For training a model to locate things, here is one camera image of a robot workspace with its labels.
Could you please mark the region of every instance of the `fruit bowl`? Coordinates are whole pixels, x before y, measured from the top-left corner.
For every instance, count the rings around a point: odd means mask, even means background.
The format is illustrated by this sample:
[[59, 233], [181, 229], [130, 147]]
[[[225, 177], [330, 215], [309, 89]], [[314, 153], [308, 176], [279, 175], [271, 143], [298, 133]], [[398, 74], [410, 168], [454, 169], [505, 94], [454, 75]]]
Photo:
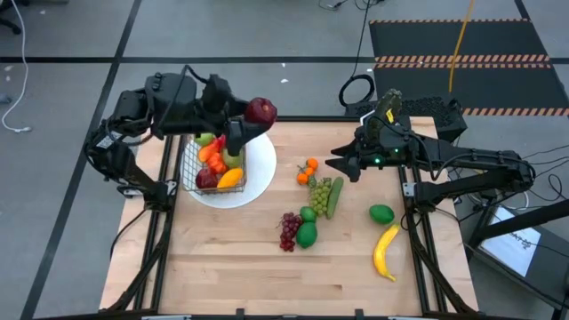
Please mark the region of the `fruit bowl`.
[[198, 160], [197, 154], [200, 150], [200, 146], [194, 142], [194, 136], [188, 136], [188, 143], [186, 144], [184, 150], [184, 156], [182, 161], [182, 186], [186, 191], [196, 192], [200, 196], [203, 195], [217, 195], [217, 194], [227, 194], [227, 193], [236, 193], [236, 192], [243, 192], [245, 189], [245, 183], [247, 182], [247, 170], [246, 167], [246, 148], [243, 147], [243, 161], [239, 166], [243, 170], [243, 176], [239, 180], [239, 182], [233, 186], [228, 188], [198, 188], [196, 184], [196, 178], [200, 170], [207, 168], [206, 163], [202, 163]]

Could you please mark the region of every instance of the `paper sheet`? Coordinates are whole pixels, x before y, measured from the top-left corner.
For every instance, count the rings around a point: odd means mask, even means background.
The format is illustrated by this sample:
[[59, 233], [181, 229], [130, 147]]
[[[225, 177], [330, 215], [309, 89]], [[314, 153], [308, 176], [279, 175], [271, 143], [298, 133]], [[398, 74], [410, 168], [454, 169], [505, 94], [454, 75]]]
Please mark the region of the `paper sheet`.
[[[498, 223], [514, 217], [504, 207], [498, 207], [491, 224]], [[507, 235], [497, 236], [484, 240], [480, 248], [501, 261], [505, 266], [525, 276], [532, 263], [536, 246], [540, 242], [541, 234], [533, 228], [526, 228]]]

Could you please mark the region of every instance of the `red apple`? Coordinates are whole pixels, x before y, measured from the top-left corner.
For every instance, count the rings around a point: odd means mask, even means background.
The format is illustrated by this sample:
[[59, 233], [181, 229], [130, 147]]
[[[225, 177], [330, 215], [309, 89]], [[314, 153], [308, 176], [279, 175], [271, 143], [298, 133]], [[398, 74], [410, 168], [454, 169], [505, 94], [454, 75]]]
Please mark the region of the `red apple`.
[[197, 188], [217, 188], [217, 176], [210, 168], [204, 168], [197, 173]]
[[247, 105], [244, 117], [246, 122], [272, 125], [276, 120], [276, 107], [269, 99], [255, 98]]

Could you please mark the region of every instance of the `cucumber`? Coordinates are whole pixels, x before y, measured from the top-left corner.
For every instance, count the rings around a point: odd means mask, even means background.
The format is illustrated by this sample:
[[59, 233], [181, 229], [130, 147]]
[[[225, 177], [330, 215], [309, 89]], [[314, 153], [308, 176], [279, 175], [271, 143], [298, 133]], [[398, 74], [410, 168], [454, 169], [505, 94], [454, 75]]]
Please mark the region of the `cucumber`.
[[340, 191], [343, 185], [344, 179], [342, 177], [334, 179], [334, 183], [330, 189], [330, 195], [328, 196], [328, 208], [326, 209], [327, 219], [331, 219], [334, 216], [334, 211], [336, 211], [336, 204], [338, 203], [338, 197], [340, 197]]

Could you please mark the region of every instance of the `red grapes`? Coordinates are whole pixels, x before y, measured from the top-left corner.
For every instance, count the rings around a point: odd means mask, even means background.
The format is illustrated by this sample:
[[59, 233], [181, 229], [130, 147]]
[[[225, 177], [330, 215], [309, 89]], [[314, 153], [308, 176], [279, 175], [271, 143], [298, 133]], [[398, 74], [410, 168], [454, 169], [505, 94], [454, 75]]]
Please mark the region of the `red grapes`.
[[283, 214], [281, 224], [283, 225], [283, 233], [281, 234], [281, 244], [279, 246], [285, 252], [294, 252], [293, 239], [302, 224], [302, 218], [300, 215], [295, 216], [292, 212], [288, 212]]

